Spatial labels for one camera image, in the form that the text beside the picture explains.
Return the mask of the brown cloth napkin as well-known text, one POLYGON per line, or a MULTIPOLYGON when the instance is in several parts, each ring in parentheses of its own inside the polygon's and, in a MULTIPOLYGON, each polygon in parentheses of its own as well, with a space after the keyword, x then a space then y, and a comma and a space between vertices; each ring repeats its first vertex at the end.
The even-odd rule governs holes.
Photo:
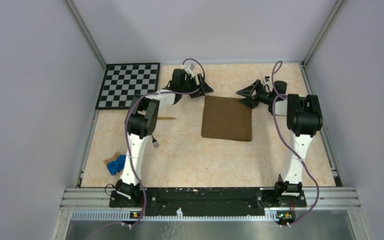
POLYGON ((250 142, 252 109, 238 98, 206 96, 201 136, 209 139, 250 142))

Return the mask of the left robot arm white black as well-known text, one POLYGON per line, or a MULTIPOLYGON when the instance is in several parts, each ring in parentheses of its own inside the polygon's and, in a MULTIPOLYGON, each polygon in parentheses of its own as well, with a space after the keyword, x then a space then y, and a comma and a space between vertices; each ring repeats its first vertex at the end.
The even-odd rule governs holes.
POLYGON ((194 75, 187 67, 176 68, 168 84, 157 92, 136 95, 124 121, 127 144, 125 165, 115 185, 117 194, 129 207, 140 202, 141 167, 145 148, 153 135, 160 108, 177 104, 183 96, 198 98, 214 90, 206 83, 206 73, 194 75))

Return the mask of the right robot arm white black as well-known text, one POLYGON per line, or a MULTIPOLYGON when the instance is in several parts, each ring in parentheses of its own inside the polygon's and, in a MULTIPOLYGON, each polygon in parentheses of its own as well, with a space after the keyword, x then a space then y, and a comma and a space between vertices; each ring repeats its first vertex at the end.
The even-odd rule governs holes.
POLYGON ((308 170, 305 159, 311 142, 323 126, 318 96, 287 94, 287 86, 286 82, 277 80, 269 88, 257 79, 236 92, 242 97, 240 102, 251 109, 259 104, 267 105, 274 121, 278 116, 285 116, 290 132, 290 143, 286 145, 290 154, 285 169, 279 174, 274 188, 262 190, 259 196, 259 202, 265 208, 307 205, 303 192, 303 173, 308 170))

